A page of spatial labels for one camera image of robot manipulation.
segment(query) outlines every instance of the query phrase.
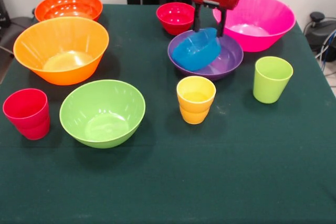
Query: floor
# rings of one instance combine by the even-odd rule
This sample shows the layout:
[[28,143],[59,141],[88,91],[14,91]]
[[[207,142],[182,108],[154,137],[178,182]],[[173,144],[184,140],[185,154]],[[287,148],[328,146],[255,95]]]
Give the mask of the floor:
[[323,73],[336,97],[336,61],[326,62]]

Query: red cup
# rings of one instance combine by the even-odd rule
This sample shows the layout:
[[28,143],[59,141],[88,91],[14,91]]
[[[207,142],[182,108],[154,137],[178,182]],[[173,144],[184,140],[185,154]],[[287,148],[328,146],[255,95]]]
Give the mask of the red cup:
[[11,94],[4,102],[3,112],[29,140],[41,139],[49,132],[48,98],[39,89],[22,89]]

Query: blue bowl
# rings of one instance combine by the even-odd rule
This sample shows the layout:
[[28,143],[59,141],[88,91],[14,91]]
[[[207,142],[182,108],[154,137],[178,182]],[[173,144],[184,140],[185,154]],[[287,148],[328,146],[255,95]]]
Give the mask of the blue bowl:
[[215,28],[193,32],[173,51],[172,59],[188,71],[197,71],[208,66],[220,54],[221,46]]

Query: yellow cup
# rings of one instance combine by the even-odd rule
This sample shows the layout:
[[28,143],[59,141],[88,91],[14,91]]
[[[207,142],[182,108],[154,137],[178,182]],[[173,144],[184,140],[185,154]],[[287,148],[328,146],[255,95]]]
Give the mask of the yellow cup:
[[215,85],[204,77],[189,76],[179,81],[176,91],[183,119],[190,124],[202,123],[214,101]]

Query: bowl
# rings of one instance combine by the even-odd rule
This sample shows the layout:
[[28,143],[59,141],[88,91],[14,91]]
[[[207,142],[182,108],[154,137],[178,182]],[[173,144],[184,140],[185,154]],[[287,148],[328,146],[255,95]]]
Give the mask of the bowl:
[[[217,22],[220,11],[213,10]],[[228,10],[224,33],[234,38],[246,52],[271,47],[296,23],[292,10],[278,0],[240,0]]]
[[190,29],[194,12],[195,8],[191,5],[173,2],[161,5],[156,10],[156,16],[167,33],[178,35]]
[[38,21],[67,16],[97,21],[102,10],[100,0],[43,0],[35,8],[35,17]]
[[65,131],[94,148],[122,144],[137,130],[145,100],[134,86],[118,80],[99,80],[73,90],[63,101],[59,118]]
[[209,80],[215,81],[225,77],[241,64],[244,53],[240,45],[229,36],[223,35],[219,38],[222,50],[212,63],[198,71],[188,71],[182,68],[172,59],[172,54],[174,49],[186,37],[190,36],[193,33],[194,31],[190,30],[180,35],[177,35],[168,45],[169,59],[182,74],[186,76],[202,76],[208,78]]
[[174,50],[172,59],[188,71],[197,71],[213,62],[222,50],[213,27],[192,33]]
[[108,44],[108,32],[98,22],[53,18],[23,31],[14,43],[14,55],[46,81],[71,85],[94,73]]

